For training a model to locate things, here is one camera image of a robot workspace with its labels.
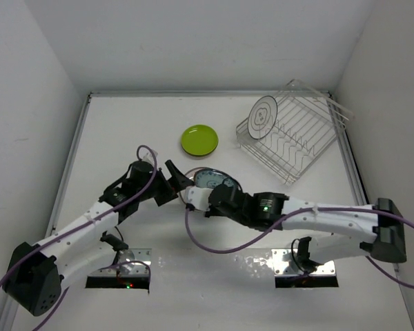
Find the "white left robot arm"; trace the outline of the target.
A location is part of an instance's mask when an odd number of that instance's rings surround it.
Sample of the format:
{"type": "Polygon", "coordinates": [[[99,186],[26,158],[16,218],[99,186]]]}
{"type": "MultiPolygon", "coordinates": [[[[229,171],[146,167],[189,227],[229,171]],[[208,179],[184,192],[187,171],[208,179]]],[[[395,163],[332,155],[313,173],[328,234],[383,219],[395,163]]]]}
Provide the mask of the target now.
{"type": "Polygon", "coordinates": [[[75,221],[35,244],[17,246],[1,286],[3,291],[38,317],[72,283],[112,265],[129,246],[110,234],[111,229],[135,213],[142,201],[153,199],[161,206],[194,184],[172,161],[165,165],[169,179],[147,161],[131,163],[126,173],[75,221]]]}

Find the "metal base plate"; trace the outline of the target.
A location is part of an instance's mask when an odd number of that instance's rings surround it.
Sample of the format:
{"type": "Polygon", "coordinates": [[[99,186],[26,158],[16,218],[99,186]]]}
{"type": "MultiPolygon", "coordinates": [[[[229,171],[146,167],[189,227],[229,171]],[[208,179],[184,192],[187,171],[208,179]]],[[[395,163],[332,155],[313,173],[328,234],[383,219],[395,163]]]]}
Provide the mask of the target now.
{"type": "Polygon", "coordinates": [[[131,248],[117,253],[115,260],[101,272],[119,272],[121,276],[149,276],[152,250],[150,248],[131,248]]]}
{"type": "MultiPolygon", "coordinates": [[[[293,265],[292,250],[290,248],[272,249],[272,266],[276,277],[296,277],[303,272],[293,265]]],[[[310,273],[312,277],[335,276],[336,269],[333,261],[317,266],[316,271],[310,273]]]]}

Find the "dark brown patterned plate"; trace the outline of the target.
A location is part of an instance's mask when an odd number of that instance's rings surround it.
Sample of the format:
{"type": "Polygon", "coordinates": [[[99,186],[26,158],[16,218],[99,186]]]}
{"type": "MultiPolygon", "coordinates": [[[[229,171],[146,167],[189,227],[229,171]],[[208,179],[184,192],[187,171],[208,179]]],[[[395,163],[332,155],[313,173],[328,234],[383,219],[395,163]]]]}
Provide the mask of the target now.
{"type": "Polygon", "coordinates": [[[208,157],[213,156],[213,155],[216,153],[216,150],[213,150],[212,152],[207,153],[207,154],[191,154],[191,153],[187,152],[186,150],[182,150],[182,151],[183,151],[183,154],[184,154],[187,158],[189,158],[189,159],[193,159],[193,160],[202,160],[202,159],[206,159],[206,158],[208,158],[208,157]]]}

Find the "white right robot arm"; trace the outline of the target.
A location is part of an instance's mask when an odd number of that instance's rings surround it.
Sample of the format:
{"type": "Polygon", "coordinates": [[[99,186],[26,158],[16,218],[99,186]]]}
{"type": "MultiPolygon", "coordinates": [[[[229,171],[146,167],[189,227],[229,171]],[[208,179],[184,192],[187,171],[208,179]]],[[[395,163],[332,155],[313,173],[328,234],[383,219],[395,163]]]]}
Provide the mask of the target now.
{"type": "Polygon", "coordinates": [[[299,240],[294,256],[298,268],[313,272],[327,261],[365,256],[387,263],[406,262],[401,213],[390,199],[374,205],[338,206],[312,203],[274,192],[250,195],[220,184],[192,195],[196,208],[206,217],[228,217],[248,228],[314,230],[320,239],[299,240]]]}

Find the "lime green plate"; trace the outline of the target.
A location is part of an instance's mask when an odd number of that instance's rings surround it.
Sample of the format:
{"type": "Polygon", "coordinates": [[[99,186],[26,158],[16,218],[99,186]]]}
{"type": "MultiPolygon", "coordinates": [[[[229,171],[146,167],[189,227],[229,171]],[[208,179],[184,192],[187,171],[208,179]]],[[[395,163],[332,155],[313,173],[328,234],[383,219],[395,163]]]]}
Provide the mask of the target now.
{"type": "Polygon", "coordinates": [[[191,154],[207,154],[216,150],[219,137],[210,126],[197,124],[185,129],[181,135],[182,150],[191,154]]]}

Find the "white plate orange sunburst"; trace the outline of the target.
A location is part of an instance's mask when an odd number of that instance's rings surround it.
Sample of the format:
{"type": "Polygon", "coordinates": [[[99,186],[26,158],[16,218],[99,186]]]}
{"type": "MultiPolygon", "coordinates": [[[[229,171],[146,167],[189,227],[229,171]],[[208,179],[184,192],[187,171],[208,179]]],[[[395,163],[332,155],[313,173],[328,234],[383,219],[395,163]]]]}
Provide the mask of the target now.
{"type": "MultiPolygon", "coordinates": [[[[200,166],[200,167],[195,167],[195,168],[192,168],[192,169],[189,169],[184,175],[186,176],[186,177],[188,177],[190,180],[193,180],[193,177],[194,177],[194,175],[195,175],[195,173],[197,172],[197,171],[199,171],[199,170],[205,170],[206,169],[206,167],[203,167],[203,166],[200,166]]],[[[185,201],[185,199],[184,199],[184,191],[182,190],[181,192],[179,192],[178,193],[178,195],[179,195],[179,199],[180,199],[180,201],[183,203],[183,204],[185,204],[186,203],[186,201],[185,201]]]]}

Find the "blue floral patterned plate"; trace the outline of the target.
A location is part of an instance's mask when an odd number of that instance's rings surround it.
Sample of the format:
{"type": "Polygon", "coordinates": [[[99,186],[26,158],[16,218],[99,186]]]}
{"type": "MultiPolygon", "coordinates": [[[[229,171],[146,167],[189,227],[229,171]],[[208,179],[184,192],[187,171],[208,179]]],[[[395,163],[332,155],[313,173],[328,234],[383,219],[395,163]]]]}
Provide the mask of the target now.
{"type": "Polygon", "coordinates": [[[242,190],[238,180],[221,170],[212,168],[202,168],[201,170],[197,170],[193,175],[193,181],[199,188],[214,189],[217,186],[224,184],[228,187],[235,187],[238,190],[242,190]]]}

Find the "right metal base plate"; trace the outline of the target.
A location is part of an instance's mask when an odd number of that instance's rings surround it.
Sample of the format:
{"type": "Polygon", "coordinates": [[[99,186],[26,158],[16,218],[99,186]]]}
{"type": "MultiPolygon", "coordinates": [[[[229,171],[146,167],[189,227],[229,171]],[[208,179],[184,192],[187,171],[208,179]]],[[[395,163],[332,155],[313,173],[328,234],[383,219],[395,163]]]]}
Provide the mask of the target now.
{"type": "MultiPolygon", "coordinates": [[[[276,277],[296,277],[303,272],[293,265],[292,250],[290,248],[272,249],[272,266],[276,277]]],[[[333,261],[317,266],[316,271],[310,273],[312,277],[335,276],[336,269],[333,261]]]]}

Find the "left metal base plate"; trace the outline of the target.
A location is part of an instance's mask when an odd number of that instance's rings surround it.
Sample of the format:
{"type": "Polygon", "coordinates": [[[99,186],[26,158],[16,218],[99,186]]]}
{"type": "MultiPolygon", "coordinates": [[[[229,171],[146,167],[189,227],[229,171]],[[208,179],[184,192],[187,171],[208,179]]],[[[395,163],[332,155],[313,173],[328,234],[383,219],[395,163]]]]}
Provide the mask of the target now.
{"type": "Polygon", "coordinates": [[[117,253],[115,260],[101,272],[119,272],[121,276],[149,276],[152,250],[150,248],[131,248],[117,253]]]}

